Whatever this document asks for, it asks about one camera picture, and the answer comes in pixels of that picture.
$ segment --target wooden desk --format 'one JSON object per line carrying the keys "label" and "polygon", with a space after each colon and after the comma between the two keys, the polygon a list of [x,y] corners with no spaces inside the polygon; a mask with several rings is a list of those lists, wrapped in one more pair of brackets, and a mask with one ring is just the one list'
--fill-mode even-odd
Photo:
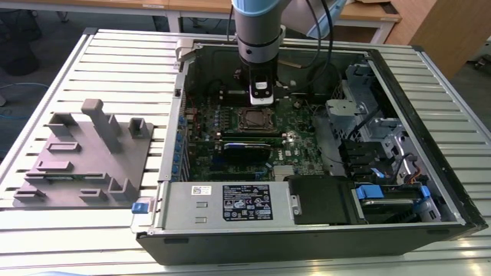
{"label": "wooden desk", "polygon": [[[168,0],[167,9],[228,14],[231,0]],[[340,19],[400,22],[402,17],[399,14],[387,14],[379,4],[370,5],[355,2],[344,7]]]}
{"label": "wooden desk", "polygon": [[166,16],[170,0],[0,0],[0,8]]}
{"label": "wooden desk", "polygon": [[[202,17],[227,19],[230,10],[231,0],[168,0],[167,6],[167,14],[174,13],[174,17],[178,18]],[[387,14],[379,4],[355,2],[344,7],[336,26],[376,29],[370,34],[368,40],[363,42],[383,44],[395,23],[400,22],[400,20],[402,16],[399,14]],[[180,32],[180,28],[171,29],[171,31]]]}
{"label": "wooden desk", "polygon": [[[227,19],[231,0],[0,0],[0,8],[166,16],[171,32],[180,33],[183,17]],[[344,7],[336,26],[376,29],[367,42],[383,44],[400,20],[379,4],[355,2]]]}

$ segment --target aluminum extrusion table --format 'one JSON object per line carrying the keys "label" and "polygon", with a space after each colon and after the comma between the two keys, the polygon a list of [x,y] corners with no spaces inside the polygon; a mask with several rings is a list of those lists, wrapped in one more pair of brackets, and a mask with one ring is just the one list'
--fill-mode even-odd
{"label": "aluminum extrusion table", "polygon": [[[156,125],[140,195],[156,194],[166,143],[170,103],[178,70],[176,41],[183,37],[224,40],[224,36],[88,30],[0,165],[0,208],[12,206],[36,154],[51,131],[52,112],[75,112],[86,98],[100,98],[118,121],[144,117]],[[284,44],[315,44],[286,40]],[[418,114],[491,223],[491,135],[424,52],[407,46],[336,43],[376,48]],[[0,212],[0,275],[46,271],[78,274],[183,273],[180,275],[488,275],[491,229],[455,241],[434,243],[403,256],[239,265],[160,266],[131,232],[130,210],[12,210]]]}

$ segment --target warning label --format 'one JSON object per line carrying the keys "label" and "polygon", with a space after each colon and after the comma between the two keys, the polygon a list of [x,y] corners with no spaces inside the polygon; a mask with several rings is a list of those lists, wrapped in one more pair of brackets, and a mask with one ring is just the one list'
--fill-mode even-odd
{"label": "warning label", "polygon": [[223,186],[223,219],[272,220],[270,185]]}

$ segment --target blue clip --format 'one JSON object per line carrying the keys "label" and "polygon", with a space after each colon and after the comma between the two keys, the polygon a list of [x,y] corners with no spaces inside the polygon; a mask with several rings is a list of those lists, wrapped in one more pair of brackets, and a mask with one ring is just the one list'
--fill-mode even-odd
{"label": "blue clip", "polygon": [[424,199],[431,197],[431,193],[430,193],[430,190],[428,190],[427,186],[422,186],[422,193],[423,193],[423,198]]}
{"label": "blue clip", "polygon": [[362,185],[356,188],[356,196],[359,200],[370,199],[370,198],[383,198],[384,193],[382,192],[379,185]]}
{"label": "blue clip", "polygon": [[148,214],[148,203],[136,202],[131,206],[131,213],[134,214]]}

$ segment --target metal bracket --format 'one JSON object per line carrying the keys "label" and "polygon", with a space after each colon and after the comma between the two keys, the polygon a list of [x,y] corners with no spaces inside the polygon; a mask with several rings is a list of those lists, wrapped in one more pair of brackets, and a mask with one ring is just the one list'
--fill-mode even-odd
{"label": "metal bracket", "polygon": [[179,39],[176,43],[176,59],[179,62],[188,58],[188,55],[194,54],[194,39]]}
{"label": "metal bracket", "polygon": [[291,195],[290,200],[291,200],[291,211],[294,212],[295,216],[300,216],[302,215],[302,207],[300,207],[300,198],[299,198],[299,196],[298,195]]}

